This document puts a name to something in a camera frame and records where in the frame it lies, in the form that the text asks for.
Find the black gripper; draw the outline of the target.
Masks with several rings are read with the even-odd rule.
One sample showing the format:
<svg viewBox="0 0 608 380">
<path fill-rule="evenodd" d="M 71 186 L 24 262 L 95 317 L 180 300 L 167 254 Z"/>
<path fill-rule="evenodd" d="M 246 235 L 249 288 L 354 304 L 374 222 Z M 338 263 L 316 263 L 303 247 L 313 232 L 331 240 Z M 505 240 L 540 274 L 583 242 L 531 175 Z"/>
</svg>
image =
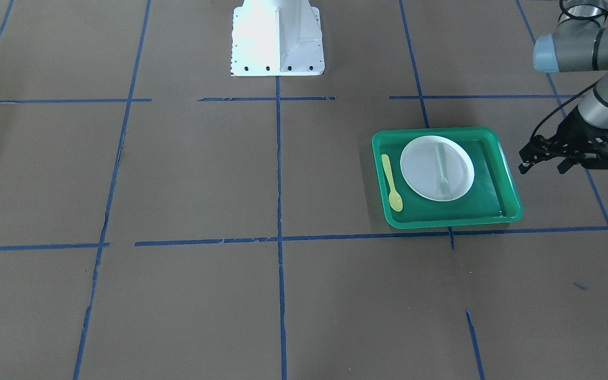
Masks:
<svg viewBox="0 0 608 380">
<path fill-rule="evenodd" d="M 534 165 L 553 158 L 584 159 L 589 141 L 608 137 L 608 111 L 593 118 L 586 118 L 577 106 L 559 124 L 552 137 L 530 139 L 518 152 L 519 173 L 525 175 Z"/>
</svg>

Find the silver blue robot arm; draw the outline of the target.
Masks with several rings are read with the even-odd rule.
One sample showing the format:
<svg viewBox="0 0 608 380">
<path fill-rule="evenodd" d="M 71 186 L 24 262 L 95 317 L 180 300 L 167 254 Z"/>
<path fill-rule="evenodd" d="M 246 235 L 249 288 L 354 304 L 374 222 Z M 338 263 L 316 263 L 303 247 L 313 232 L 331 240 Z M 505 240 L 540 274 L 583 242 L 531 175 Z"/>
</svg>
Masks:
<svg viewBox="0 0 608 380">
<path fill-rule="evenodd" d="M 560 158 L 566 173 L 580 165 L 608 170 L 608 1 L 561 1 L 559 23 L 553 34 L 534 44 L 534 69 L 543 73 L 603 71 L 601 79 L 579 94 L 579 104 L 558 125 L 552 137 L 533 131 L 519 151 L 519 171 Z"/>
</svg>

